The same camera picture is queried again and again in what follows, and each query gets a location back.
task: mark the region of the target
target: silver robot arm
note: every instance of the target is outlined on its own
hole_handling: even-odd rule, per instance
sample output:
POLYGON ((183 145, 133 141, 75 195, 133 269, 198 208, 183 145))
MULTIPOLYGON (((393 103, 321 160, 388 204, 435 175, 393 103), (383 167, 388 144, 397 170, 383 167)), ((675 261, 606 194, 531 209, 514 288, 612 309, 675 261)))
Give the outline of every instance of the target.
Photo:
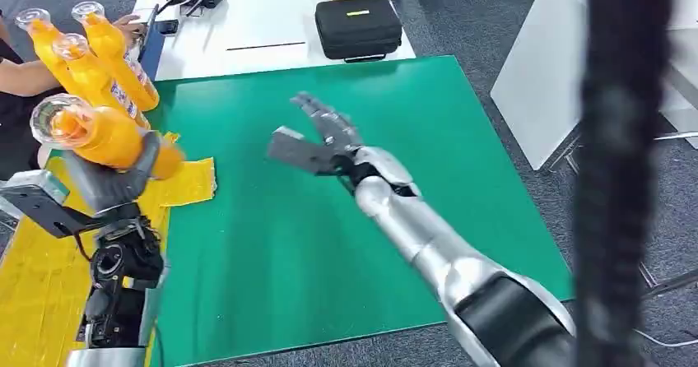
POLYGON ((424 201, 404 166, 365 146, 332 108, 307 94, 292 102, 310 116, 324 144, 281 127, 269 156, 343 180, 358 207, 429 284, 450 332, 478 367, 572 365, 575 326, 549 291, 468 244, 424 201))

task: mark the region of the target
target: white desk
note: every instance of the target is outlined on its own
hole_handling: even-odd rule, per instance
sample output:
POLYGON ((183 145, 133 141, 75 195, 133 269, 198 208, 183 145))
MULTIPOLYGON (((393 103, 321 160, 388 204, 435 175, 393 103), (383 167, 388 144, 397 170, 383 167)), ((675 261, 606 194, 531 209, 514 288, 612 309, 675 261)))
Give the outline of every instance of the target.
MULTIPOLYGON (((584 68, 586 0, 535 0, 511 48, 491 97, 528 162, 539 170, 579 122, 584 68)), ((698 49, 683 29, 698 28, 698 0, 675 0, 669 37, 677 46, 662 113, 679 132, 698 131, 698 77, 682 77, 698 49)), ((689 138, 698 147, 698 138, 689 138)))
MULTIPOLYGON (((156 80, 343 63, 323 54, 314 23, 315 6, 322 1, 224 0, 201 17, 180 18, 177 35, 165 38, 156 80)), ((134 10, 157 3, 165 0, 137 0, 134 10)), ((179 12, 165 11, 158 20, 172 18, 172 13, 179 12)), ((386 60, 414 57, 403 32, 403 44, 386 60)))

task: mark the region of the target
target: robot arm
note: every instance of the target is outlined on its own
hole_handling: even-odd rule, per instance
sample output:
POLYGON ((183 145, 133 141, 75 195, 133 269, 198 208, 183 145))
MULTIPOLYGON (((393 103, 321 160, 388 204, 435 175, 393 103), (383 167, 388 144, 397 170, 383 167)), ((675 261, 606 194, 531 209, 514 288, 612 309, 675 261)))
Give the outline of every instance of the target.
POLYGON ((364 146, 340 114, 307 94, 292 102, 310 116, 324 145, 281 127, 272 135, 269 156, 342 180, 358 207, 430 285, 449 330, 477 366, 572 364, 575 327, 549 291, 468 244, 423 200, 400 162, 383 149, 364 146))
POLYGON ((72 180, 97 213, 90 217, 62 204, 68 190, 47 170, 15 174, 0 196, 56 238, 75 237, 90 261, 92 279, 77 341, 68 367, 143 366, 156 316, 151 298, 165 276, 160 241, 134 200, 143 192, 160 149, 149 133, 136 164, 121 173, 66 152, 72 180), (80 233, 98 230, 88 256, 80 233))

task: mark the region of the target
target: plastic bottle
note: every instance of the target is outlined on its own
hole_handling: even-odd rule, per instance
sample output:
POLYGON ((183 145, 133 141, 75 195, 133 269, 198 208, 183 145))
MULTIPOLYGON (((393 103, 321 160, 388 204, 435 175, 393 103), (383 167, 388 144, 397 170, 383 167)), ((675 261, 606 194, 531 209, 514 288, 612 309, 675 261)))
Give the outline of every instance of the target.
POLYGON ((73 7, 72 16, 82 23, 90 47, 136 106, 142 112, 154 109, 160 96, 137 58, 128 54, 126 38, 106 19, 104 7, 98 2, 80 2, 73 7))
POLYGON ((143 127, 151 125, 138 107, 128 98, 123 88, 103 69, 87 45, 87 39, 79 34, 65 34, 54 41, 54 52, 64 59, 72 78, 82 91, 82 96, 92 106, 109 106, 119 109, 143 127))
MULTIPOLYGON (((41 101, 31 113, 31 131, 37 141, 52 148, 73 150, 80 157, 125 170, 141 154, 142 136, 122 111, 108 106, 90 107, 76 95, 57 94, 41 101)), ((167 179, 184 161, 182 151, 161 138, 152 177, 167 179)))
POLYGON ((32 7, 20 12, 15 24, 25 30, 34 41, 34 51, 51 71, 58 83, 70 94, 85 97, 67 69, 67 64, 54 53, 54 41, 63 35, 52 23, 51 15, 44 9, 32 7))

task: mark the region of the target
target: yellow mat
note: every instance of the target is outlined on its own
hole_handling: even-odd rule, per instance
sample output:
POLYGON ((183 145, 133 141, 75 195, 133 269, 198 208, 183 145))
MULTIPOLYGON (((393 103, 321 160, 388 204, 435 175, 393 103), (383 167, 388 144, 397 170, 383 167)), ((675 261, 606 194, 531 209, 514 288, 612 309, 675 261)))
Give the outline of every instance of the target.
MULTIPOLYGON (((186 162, 171 179, 152 180, 138 199, 165 250, 170 207, 213 198, 213 159, 186 162)), ((68 176, 65 163, 54 157, 46 169, 71 191, 65 205, 91 214, 68 176)), ((88 254, 93 233, 82 235, 88 254)), ((59 367, 75 342, 82 309, 90 289, 88 262, 72 238, 55 239, 28 218, 17 226, 0 263, 0 365, 59 367)))

